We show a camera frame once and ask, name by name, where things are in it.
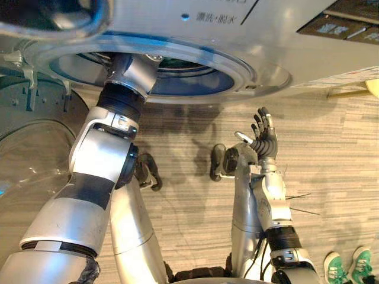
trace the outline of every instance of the washing machine door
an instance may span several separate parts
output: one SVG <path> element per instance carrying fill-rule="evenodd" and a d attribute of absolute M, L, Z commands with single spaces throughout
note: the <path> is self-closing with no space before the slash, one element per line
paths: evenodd
<path fill-rule="evenodd" d="M 109 0 L 3 1 L 2 34 L 32 40 L 80 40 L 105 31 L 112 18 Z"/>
<path fill-rule="evenodd" d="M 68 157 L 88 113 L 76 93 L 39 81 L 34 111 L 29 82 L 0 78 L 0 267 L 40 208 L 69 179 Z"/>

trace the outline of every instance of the washing machine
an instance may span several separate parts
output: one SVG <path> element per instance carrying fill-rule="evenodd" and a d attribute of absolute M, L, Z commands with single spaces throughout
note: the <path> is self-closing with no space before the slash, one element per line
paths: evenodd
<path fill-rule="evenodd" d="M 377 0 L 1 5 L 1 73 L 38 73 L 88 100 L 96 100 L 113 53 L 163 58 L 148 101 L 164 104 L 274 99 L 294 88 L 341 85 L 379 73 Z"/>

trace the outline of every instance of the person's foot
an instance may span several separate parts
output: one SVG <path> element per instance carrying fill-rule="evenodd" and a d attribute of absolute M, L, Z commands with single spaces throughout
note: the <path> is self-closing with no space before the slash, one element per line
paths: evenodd
<path fill-rule="evenodd" d="M 354 284 L 364 284 L 363 278 L 371 276 L 371 252 L 368 247 L 358 247 L 353 254 L 353 263 L 349 269 L 349 278 Z"/>
<path fill-rule="evenodd" d="M 349 279 L 342 267 L 342 259 L 338 253 L 329 253 L 324 260 L 325 280 L 328 284 L 344 284 Z"/>

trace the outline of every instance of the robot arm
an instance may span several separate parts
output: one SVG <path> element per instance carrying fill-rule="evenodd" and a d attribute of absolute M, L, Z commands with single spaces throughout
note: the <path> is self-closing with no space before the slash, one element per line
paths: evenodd
<path fill-rule="evenodd" d="M 90 110 L 71 150 L 70 181 L 38 213 L 20 241 L 21 252 L 10 255 L 0 271 L 0 283 L 91 284 L 99 275 L 95 258 L 100 253 L 110 219 L 112 195 L 132 180 L 138 156 L 138 148 L 132 141 L 138 131 L 144 96 L 154 85 L 154 68 L 158 66 L 143 56 L 128 54 L 120 54 L 114 63 L 98 104 Z M 136 71 L 146 76 L 133 76 Z M 119 202 L 113 211 L 120 214 L 113 218 L 113 224 L 117 229 L 117 224 L 128 222 L 135 215 L 143 216 L 143 228 L 135 226 L 138 234 L 133 236 L 137 241 L 129 244 L 128 249 L 140 246 L 140 241 L 145 244 L 139 247 L 141 253 L 154 252 L 158 243 L 143 210 L 139 189 L 135 188 L 138 184 L 136 181 L 130 184 L 129 189 L 124 186 L 117 194 Z M 141 241 L 140 234 L 147 233 L 153 236 L 151 241 Z M 130 257 L 121 247 L 124 235 L 116 232 L 113 237 L 119 254 L 117 260 L 124 262 Z M 155 274 L 160 274 L 160 280 L 155 282 L 165 283 L 163 260 L 155 264 Z"/>
<path fill-rule="evenodd" d="M 271 263 L 276 272 L 274 283 L 320 283 L 308 252 L 302 248 L 285 200 L 285 184 L 275 158 L 278 140 L 272 118 L 266 108 L 258 110 L 252 124 L 256 140 L 243 133 L 236 137 L 256 151 L 258 164 L 250 165 L 250 188 L 256 200 L 256 212 L 271 249 Z"/>

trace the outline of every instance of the label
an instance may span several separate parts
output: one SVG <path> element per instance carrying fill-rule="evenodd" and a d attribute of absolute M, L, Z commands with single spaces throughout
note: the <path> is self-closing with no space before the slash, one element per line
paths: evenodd
<path fill-rule="evenodd" d="M 292 86 L 292 88 L 331 88 L 354 82 L 367 81 L 378 78 L 379 66 L 373 66 L 340 75 L 334 75 L 328 78 L 309 81 L 307 83 Z"/>
<path fill-rule="evenodd" d="M 214 14 L 212 12 L 197 12 L 196 21 L 232 25 L 237 21 L 237 17 L 234 15 Z"/>
<path fill-rule="evenodd" d="M 361 43 L 379 44 L 379 28 L 371 27 L 363 33 L 359 33 L 354 37 L 348 38 L 348 40 L 359 41 Z"/>
<path fill-rule="evenodd" d="M 334 25 L 334 24 L 324 24 L 321 28 L 319 28 L 317 31 L 322 34 L 336 34 L 340 35 L 346 31 L 348 31 L 348 27 L 343 27 L 341 25 Z"/>

